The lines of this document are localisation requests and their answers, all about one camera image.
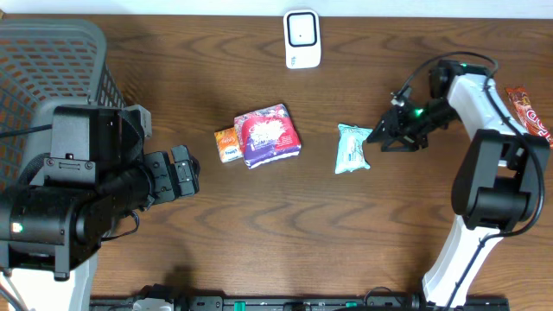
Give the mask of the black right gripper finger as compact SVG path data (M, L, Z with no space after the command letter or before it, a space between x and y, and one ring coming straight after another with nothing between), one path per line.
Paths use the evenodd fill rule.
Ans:
M392 107L385 112L372 133L366 139L368 143L381 143L398 137L397 108Z
M409 136L386 139L381 145L382 152L415 152L429 146L428 137L411 139Z

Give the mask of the teal snack packet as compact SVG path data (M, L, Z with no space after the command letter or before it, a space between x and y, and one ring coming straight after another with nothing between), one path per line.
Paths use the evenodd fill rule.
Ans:
M357 169L370 169L371 165L366 161L363 142L371 135L372 129L338 124L340 139L334 172L342 174L353 172Z

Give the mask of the orange tissue pack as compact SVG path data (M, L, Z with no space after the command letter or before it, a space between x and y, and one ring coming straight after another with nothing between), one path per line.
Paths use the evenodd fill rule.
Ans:
M223 163L232 162L243 157L236 130L231 127L214 133L219 159Z

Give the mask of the red purple floral tissue pack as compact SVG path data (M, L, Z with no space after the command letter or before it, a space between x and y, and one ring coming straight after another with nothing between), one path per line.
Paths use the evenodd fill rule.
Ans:
M302 148L284 104L237 116L234 118L234 129L248 169L298 156Z

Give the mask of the orange brown snack bar wrapper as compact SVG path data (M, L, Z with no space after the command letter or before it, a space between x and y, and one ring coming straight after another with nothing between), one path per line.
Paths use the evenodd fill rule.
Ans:
M535 110L531 107L530 98L526 89L522 86L507 87L505 91L510 102L514 105L518 119L526 130L533 136L545 138L550 149L552 149L552 135L543 125Z

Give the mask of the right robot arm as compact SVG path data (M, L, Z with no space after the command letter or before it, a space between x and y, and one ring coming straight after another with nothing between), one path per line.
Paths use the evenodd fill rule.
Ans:
M544 174L550 145L516 120L496 90L496 60L491 67L436 56L429 71L430 99L418 107L410 82L392 94L366 141L384 152L414 152L428 147L428 135L460 121L470 145L454 179L455 218L446 243L422 279L422 292L402 301L403 310L485 310L497 302L470 303L467 292L493 247L529 231L541 215Z

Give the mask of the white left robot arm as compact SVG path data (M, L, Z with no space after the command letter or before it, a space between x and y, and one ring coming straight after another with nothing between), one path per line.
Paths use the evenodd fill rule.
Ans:
M186 146L144 152L148 119L141 106L54 109L49 150L1 195L1 293L14 309L87 310L118 221L198 193Z

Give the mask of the white barcode scanner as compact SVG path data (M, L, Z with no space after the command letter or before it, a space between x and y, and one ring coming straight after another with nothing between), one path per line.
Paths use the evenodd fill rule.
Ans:
M313 10L291 10L283 17L285 63L288 69L308 69L321 63L321 27Z

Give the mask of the grey plastic basket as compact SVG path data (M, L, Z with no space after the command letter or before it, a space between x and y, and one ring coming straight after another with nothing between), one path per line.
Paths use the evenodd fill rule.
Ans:
M9 20L1 23L1 189L12 189L27 163L49 150L44 132L24 130L50 120L56 105L123 108L106 60L104 33L84 20Z

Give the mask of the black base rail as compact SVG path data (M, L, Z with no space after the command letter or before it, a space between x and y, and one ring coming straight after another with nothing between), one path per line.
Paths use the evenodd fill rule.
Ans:
M420 294L394 292L385 287L371 289L363 296L231 297L185 295L176 289L155 284L126 298L92 298L91 311L174 310L174 311L349 311L411 310L432 311L439 307Z

